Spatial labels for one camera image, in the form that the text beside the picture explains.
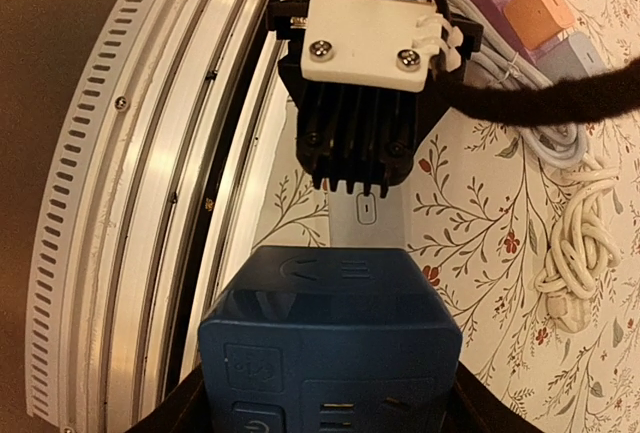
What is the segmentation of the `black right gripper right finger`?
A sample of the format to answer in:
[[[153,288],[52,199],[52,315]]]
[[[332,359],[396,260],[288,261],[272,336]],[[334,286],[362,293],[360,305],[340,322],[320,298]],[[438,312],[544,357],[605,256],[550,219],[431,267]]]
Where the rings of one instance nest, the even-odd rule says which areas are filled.
[[[464,365],[452,390],[452,431],[456,433],[542,433],[505,406]]]

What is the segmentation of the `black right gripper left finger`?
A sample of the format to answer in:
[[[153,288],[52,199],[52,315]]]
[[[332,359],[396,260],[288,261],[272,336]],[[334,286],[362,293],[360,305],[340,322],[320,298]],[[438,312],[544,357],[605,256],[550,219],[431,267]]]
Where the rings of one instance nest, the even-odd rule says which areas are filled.
[[[202,367],[198,365],[149,415],[126,433],[205,433],[210,407]]]

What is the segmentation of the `dark blue cube socket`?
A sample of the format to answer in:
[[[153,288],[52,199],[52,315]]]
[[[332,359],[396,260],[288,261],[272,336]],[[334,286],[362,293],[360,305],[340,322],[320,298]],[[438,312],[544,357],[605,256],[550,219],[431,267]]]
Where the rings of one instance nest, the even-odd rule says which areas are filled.
[[[462,346],[392,248],[260,247],[198,340],[217,432],[437,432]]]

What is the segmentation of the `pink small charger plug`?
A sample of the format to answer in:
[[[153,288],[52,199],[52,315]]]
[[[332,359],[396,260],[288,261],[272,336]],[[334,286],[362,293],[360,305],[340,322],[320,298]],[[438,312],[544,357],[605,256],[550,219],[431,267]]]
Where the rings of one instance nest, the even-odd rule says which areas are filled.
[[[528,50],[541,47],[575,22],[565,0],[510,0],[503,12]]]

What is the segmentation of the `light blue power strip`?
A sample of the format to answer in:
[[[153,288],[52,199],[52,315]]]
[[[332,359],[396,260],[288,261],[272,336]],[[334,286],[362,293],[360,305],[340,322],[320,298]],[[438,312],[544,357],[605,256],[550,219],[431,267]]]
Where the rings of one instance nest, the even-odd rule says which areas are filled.
[[[328,223],[331,247],[402,248],[410,233],[409,194],[405,186],[391,187],[382,198],[379,186],[366,195],[356,184],[348,193],[344,182],[329,192]]]

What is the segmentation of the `light blue charger plug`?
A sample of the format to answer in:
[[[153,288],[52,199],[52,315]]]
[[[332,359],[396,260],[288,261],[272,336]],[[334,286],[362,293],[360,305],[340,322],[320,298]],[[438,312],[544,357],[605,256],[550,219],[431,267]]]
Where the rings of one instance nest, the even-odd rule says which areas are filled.
[[[591,39],[577,31],[541,56],[537,69],[551,82],[592,77],[607,70]]]

